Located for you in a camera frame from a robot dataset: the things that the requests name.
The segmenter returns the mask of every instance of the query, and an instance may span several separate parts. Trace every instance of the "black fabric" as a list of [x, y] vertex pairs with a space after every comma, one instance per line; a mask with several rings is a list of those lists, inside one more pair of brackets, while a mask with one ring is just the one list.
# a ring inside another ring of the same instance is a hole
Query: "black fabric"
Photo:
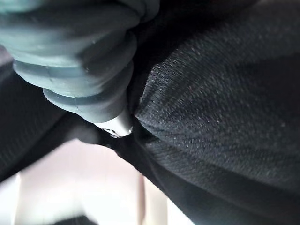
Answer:
[[[197, 225], [300, 224], [300, 2], [263, 0], [244, 10], [253, 1], [234, 8], [172, 2], [135, 30], [142, 45], [128, 88], [132, 135], [113, 139], [50, 105], [11, 116], [22, 102], [1, 112], [0, 131], [19, 142], [19, 118], [26, 129], [38, 118], [39, 144], [78, 137], [111, 147]], [[24, 111], [35, 101], [47, 105], [20, 82], [30, 99]], [[30, 158], [37, 149], [28, 146], [9, 155], [0, 137], [6, 177], [21, 156], [15, 171], [51, 150]]]
[[91, 222], [87, 217], [81, 216], [81, 217], [66, 219], [52, 225], [97, 225], [97, 224]]

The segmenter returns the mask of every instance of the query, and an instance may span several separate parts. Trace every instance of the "black textured fabric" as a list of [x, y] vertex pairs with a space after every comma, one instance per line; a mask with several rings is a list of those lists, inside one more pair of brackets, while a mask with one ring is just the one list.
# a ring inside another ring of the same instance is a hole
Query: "black textured fabric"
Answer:
[[[39, 144], [78, 137], [111, 147], [197, 225], [300, 224], [300, 2], [262, 0], [241, 10], [253, 2], [166, 0], [134, 31], [143, 44], [128, 88], [132, 135], [112, 139], [54, 106], [43, 116], [9, 115], [20, 102], [5, 111], [1, 132], [11, 129], [5, 137], [17, 142], [16, 121], [30, 129], [38, 118], [36, 133], [49, 130]], [[39, 97], [31, 89], [22, 92], [29, 105]], [[15, 171], [50, 150], [3, 150], [11, 159], [0, 166], [7, 177], [20, 156]]]

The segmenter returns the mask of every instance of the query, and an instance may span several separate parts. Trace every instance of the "gray ribbed rubber object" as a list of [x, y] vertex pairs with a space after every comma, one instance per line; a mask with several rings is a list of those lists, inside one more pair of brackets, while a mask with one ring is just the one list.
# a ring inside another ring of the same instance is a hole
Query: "gray ribbed rubber object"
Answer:
[[126, 107], [136, 39], [159, 0], [0, 0], [0, 44], [58, 107], [102, 123]]

